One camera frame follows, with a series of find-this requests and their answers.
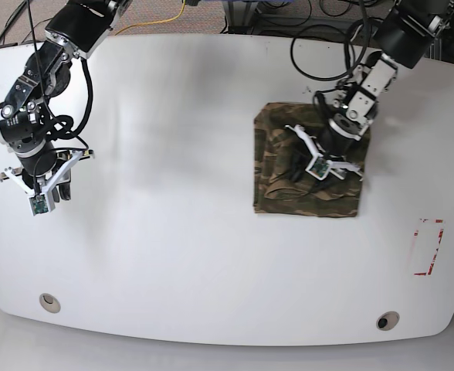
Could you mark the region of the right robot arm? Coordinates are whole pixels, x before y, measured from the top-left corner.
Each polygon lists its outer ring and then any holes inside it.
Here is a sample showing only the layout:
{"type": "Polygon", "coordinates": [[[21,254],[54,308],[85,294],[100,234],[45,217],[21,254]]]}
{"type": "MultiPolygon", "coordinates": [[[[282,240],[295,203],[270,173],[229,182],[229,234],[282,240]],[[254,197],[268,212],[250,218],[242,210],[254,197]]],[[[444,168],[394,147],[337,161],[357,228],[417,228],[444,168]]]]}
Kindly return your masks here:
{"type": "Polygon", "coordinates": [[[58,140],[79,140],[93,106],[93,82],[87,60],[114,29],[129,1],[68,1],[46,27],[46,41],[35,45],[22,75],[0,103],[0,143],[12,151],[20,167],[7,168],[0,179],[11,179],[27,195],[33,215],[50,213],[71,199],[71,169],[93,157],[87,143],[57,148],[58,140]],[[79,60],[86,81],[83,118],[55,115],[49,102],[69,85],[70,68],[79,60]]]}

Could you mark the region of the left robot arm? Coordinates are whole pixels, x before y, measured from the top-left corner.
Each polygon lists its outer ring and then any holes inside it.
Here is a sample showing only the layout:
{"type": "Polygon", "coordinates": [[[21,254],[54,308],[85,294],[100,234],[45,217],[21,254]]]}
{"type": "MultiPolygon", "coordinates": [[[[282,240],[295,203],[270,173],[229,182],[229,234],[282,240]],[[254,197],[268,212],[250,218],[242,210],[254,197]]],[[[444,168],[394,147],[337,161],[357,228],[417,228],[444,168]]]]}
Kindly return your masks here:
{"type": "Polygon", "coordinates": [[[378,51],[361,51],[346,71],[332,77],[332,104],[325,93],[313,95],[313,105],[323,122],[317,136],[307,134],[300,125],[292,131],[310,153],[305,171],[319,181],[333,175],[340,180],[347,173],[362,176],[361,167],[346,159],[349,148],[359,142],[378,114],[378,98],[397,78],[400,66],[412,69],[424,56],[454,12],[451,1],[396,1],[377,26],[367,16],[362,29],[367,41],[374,40],[378,51]]]}

